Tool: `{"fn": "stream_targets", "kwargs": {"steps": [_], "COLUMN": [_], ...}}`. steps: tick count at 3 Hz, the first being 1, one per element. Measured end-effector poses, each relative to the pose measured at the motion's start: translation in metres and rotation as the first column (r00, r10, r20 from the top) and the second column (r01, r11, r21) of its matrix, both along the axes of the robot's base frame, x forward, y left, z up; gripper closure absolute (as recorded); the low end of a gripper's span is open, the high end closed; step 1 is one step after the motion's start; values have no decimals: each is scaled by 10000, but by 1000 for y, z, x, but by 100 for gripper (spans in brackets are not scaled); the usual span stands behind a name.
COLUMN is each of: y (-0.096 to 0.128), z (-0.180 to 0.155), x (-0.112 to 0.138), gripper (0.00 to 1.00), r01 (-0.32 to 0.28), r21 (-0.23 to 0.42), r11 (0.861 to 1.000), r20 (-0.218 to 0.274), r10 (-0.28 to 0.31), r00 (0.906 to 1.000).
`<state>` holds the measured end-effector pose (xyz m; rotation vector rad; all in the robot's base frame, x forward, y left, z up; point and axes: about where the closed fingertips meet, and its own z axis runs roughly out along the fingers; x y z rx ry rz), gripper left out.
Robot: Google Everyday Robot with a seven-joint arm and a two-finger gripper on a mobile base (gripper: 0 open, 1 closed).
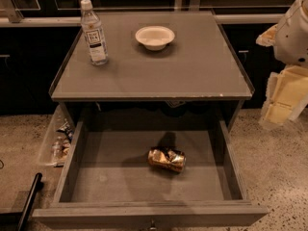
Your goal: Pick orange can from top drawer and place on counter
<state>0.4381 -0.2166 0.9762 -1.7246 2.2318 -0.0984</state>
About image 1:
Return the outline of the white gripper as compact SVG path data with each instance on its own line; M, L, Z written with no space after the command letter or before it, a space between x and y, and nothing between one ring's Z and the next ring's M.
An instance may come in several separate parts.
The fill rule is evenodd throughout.
M270 74L261 110L260 125L272 130L295 121L308 105L308 0L295 0L256 43L273 46L275 58L286 64L280 73Z

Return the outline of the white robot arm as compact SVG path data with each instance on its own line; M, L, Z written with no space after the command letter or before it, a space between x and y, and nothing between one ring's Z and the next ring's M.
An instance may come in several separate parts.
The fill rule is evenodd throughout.
M275 59L285 64L270 74L261 110L259 123L271 130L295 121L308 103L308 0L295 0L256 43L272 46Z

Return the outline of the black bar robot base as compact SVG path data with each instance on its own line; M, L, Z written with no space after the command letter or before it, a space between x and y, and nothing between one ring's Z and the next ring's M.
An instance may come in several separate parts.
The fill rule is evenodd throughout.
M2 208L0 210L0 231L25 231L36 195L43 188L41 178L42 174L38 172L22 208Z

